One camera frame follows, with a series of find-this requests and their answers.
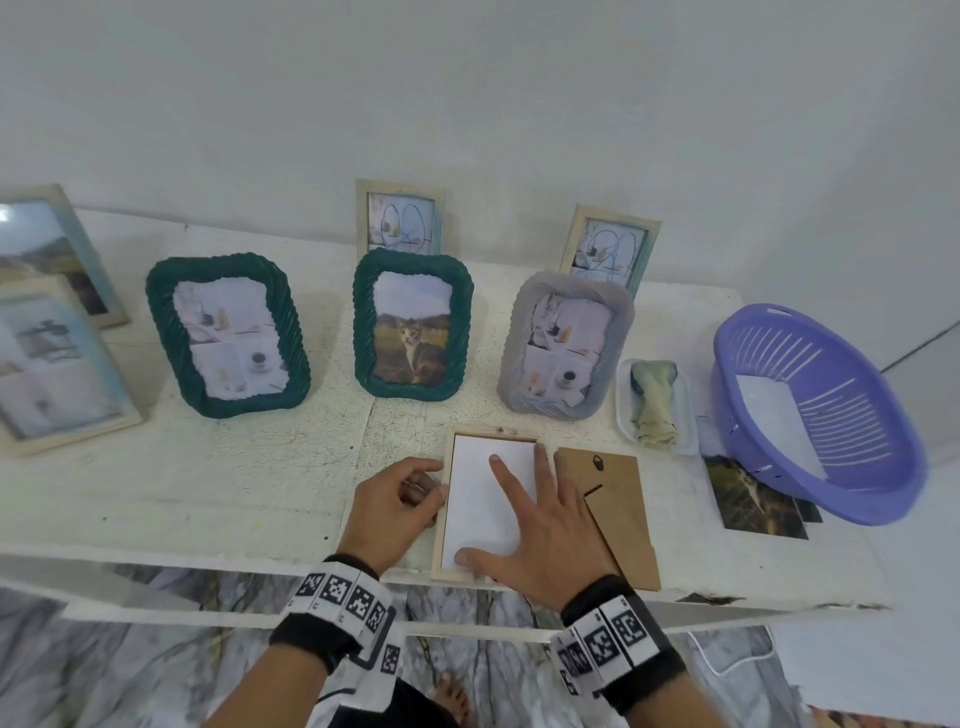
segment hand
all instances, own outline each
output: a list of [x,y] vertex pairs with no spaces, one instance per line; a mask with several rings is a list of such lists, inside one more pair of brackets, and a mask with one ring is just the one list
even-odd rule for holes
[[360,483],[337,553],[362,559],[377,575],[393,566],[444,505],[444,487],[427,475],[443,466],[407,457]]
[[535,503],[503,461],[496,455],[491,457],[493,475],[516,513],[520,545],[510,556],[461,548],[456,562],[560,612],[585,587],[617,570],[587,502],[567,474],[563,458],[555,453],[553,461],[559,486],[554,485],[550,474],[546,448],[537,443]]

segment white cable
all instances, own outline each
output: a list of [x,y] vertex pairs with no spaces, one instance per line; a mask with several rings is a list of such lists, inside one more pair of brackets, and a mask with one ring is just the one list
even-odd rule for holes
[[688,634],[690,638],[693,640],[693,643],[697,645],[697,649],[700,652],[700,656],[704,658],[704,665],[707,666],[707,669],[717,677],[723,677],[728,672],[733,671],[736,667],[740,667],[741,665],[746,665],[747,663],[758,663],[763,660],[769,660],[771,657],[777,654],[777,648],[774,646],[774,636],[770,634],[770,627],[768,627],[766,624],[763,624],[762,626],[763,626],[763,629],[767,631],[767,637],[770,638],[770,651],[764,652],[762,655],[748,655],[747,657],[740,658],[735,663],[724,667],[719,672],[717,672],[713,668],[713,665],[710,664],[710,660],[707,659],[707,653],[704,652],[704,649],[700,645],[700,641],[697,639],[697,636],[692,632],[687,632],[686,634]]

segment purple plastic basket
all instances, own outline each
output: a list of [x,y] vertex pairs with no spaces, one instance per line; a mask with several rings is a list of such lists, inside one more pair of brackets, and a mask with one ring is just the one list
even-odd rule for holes
[[[883,375],[854,347],[780,305],[744,306],[713,339],[713,405],[732,457],[758,480],[847,521],[881,525],[913,506],[923,446]],[[795,465],[760,432],[737,375],[785,382],[828,479]]]

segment cloth rag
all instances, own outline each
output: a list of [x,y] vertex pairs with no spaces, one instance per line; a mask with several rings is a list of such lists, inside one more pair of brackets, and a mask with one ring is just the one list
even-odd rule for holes
[[677,444],[673,421],[673,382],[677,365],[672,361],[638,361],[630,368],[630,386],[640,394],[634,415],[636,438],[647,448],[670,449]]

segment sky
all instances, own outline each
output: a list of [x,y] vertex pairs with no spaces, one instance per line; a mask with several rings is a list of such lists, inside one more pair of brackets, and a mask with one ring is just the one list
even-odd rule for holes
[[20,255],[61,235],[57,216],[45,202],[0,205],[0,255]]
[[450,313],[453,286],[436,276],[404,276],[385,271],[373,284],[377,314],[401,319],[426,319]]

